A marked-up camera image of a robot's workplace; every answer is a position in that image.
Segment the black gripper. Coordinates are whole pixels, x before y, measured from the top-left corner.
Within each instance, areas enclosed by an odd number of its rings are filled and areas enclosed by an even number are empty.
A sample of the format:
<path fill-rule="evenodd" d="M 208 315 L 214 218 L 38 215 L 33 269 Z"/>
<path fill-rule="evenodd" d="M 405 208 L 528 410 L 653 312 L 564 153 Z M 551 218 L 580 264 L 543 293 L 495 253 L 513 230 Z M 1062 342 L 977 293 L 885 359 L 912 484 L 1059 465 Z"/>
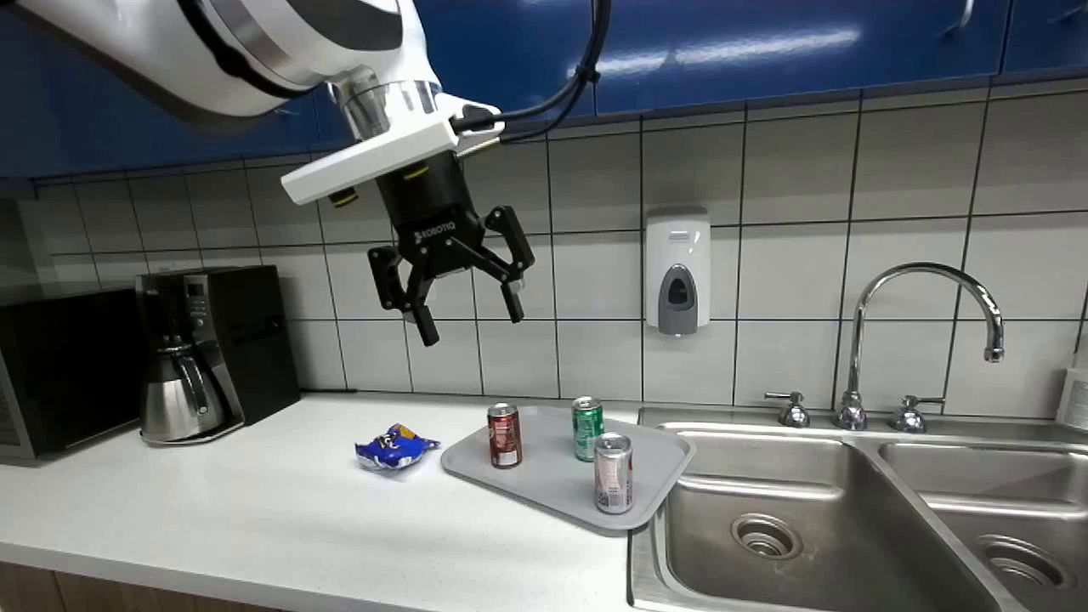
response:
<path fill-rule="evenodd" d="M 429 157 L 377 181 L 380 202 L 398 235 L 398 247 L 372 247 L 372 277 L 386 310 L 402 310 L 426 348 L 440 342 L 429 310 L 429 271 L 481 264 L 501 281 L 506 315 L 525 319 L 522 281 L 533 264 L 533 247 L 513 208 L 495 208 L 484 221 L 472 208 L 464 166 L 454 153 Z M 506 260 L 484 247 L 484 223 L 506 243 Z"/>

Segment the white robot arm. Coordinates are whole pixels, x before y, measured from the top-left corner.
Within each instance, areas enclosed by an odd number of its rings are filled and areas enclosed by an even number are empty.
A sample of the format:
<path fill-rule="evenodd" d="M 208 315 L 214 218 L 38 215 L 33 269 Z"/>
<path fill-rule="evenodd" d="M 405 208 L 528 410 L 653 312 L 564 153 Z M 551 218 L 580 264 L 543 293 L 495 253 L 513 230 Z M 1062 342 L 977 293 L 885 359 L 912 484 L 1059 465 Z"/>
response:
<path fill-rule="evenodd" d="M 506 115 L 443 89 L 414 0 L 13 0 L 109 69 L 214 120 L 256 120 L 313 89 L 343 113 L 355 144 L 284 177 L 294 204 L 380 189 L 396 243 L 372 247 L 386 310 L 426 348 L 440 340 L 429 288 L 455 269 L 518 281 L 533 264 L 513 208 L 475 215 L 464 159 L 495 146 Z"/>

